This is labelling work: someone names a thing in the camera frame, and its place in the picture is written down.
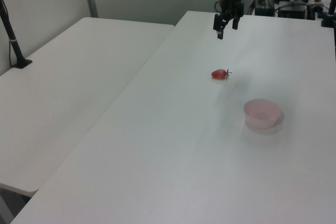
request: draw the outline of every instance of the white tabletop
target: white tabletop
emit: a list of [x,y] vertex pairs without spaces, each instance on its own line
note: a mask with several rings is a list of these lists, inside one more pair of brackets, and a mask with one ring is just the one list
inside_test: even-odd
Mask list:
[[[334,222],[333,29],[244,16],[218,40],[213,17],[182,18],[13,224]],[[275,127],[245,124],[254,98]]]
[[0,77],[0,187],[31,196],[173,26],[84,18]]

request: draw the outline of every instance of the bowl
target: bowl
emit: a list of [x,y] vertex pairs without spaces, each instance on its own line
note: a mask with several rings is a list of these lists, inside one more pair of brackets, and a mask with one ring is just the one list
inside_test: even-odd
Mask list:
[[254,99],[244,105],[246,123],[259,129],[267,129],[276,124],[281,109],[265,99]]

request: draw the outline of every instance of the red strawberry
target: red strawberry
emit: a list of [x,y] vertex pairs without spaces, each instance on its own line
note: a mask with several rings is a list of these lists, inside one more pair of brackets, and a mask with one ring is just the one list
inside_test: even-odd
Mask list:
[[224,80],[229,77],[229,70],[224,70],[224,69],[218,69],[214,72],[211,73],[212,78],[218,79],[218,80]]

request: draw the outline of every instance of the table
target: table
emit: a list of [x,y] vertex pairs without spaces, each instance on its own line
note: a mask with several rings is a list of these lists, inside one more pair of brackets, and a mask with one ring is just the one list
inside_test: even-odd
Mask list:
[[0,77],[0,187],[32,196],[173,26],[84,18]]
[[[13,224],[334,222],[333,29],[244,16],[218,40],[213,17],[187,12]],[[276,126],[245,124],[254,98]]]

